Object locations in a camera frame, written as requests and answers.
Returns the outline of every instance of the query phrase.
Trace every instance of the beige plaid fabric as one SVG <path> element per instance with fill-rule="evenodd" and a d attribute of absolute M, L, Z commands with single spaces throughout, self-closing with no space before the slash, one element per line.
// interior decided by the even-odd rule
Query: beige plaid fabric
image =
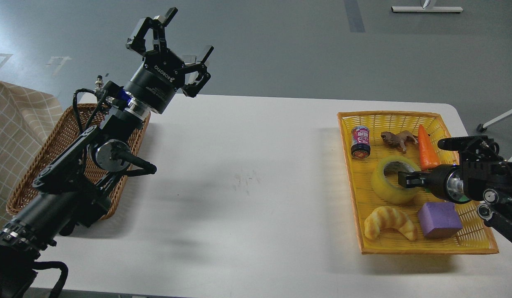
<path fill-rule="evenodd" d="M 0 81 L 0 228 L 6 202 L 63 113 L 46 93 Z"/>

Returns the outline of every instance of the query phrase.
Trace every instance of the tape roll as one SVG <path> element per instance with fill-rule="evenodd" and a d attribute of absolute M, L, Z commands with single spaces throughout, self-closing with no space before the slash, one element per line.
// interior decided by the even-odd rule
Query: tape roll
<path fill-rule="evenodd" d="M 389 156 L 379 161 L 370 180 L 373 192 L 381 199 L 394 205 L 403 205 L 410 202 L 420 191 L 418 188 L 401 188 L 399 185 L 390 183 L 386 174 L 395 173 L 397 175 L 399 171 L 415 172 L 420 171 L 420 167 L 408 158 Z"/>

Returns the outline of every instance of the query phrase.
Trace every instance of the white table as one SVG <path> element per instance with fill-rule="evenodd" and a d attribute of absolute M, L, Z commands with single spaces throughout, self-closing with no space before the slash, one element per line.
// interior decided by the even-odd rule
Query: white table
<path fill-rule="evenodd" d="M 116 214 L 57 237 L 42 260 L 69 290 L 178 297 L 512 297 L 512 244 L 489 256 L 359 252 L 337 112 L 447 104 L 177 94 L 152 115 Z M 59 272 L 42 272 L 50 288 Z"/>

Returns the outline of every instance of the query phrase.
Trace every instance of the toy carrot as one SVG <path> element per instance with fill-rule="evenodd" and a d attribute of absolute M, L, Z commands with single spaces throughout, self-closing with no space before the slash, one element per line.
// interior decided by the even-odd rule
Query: toy carrot
<path fill-rule="evenodd" d="M 440 158 L 436 154 L 428 137 L 427 131 L 420 125 L 418 128 L 418 145 L 420 147 L 420 168 L 422 171 L 430 170 L 440 165 Z"/>

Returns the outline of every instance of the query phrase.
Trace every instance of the purple sponge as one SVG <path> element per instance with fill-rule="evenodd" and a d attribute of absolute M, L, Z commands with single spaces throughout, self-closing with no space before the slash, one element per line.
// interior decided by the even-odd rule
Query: purple sponge
<path fill-rule="evenodd" d="M 449 238 L 462 229 L 462 221 L 452 202 L 426 202 L 418 211 L 425 238 Z"/>

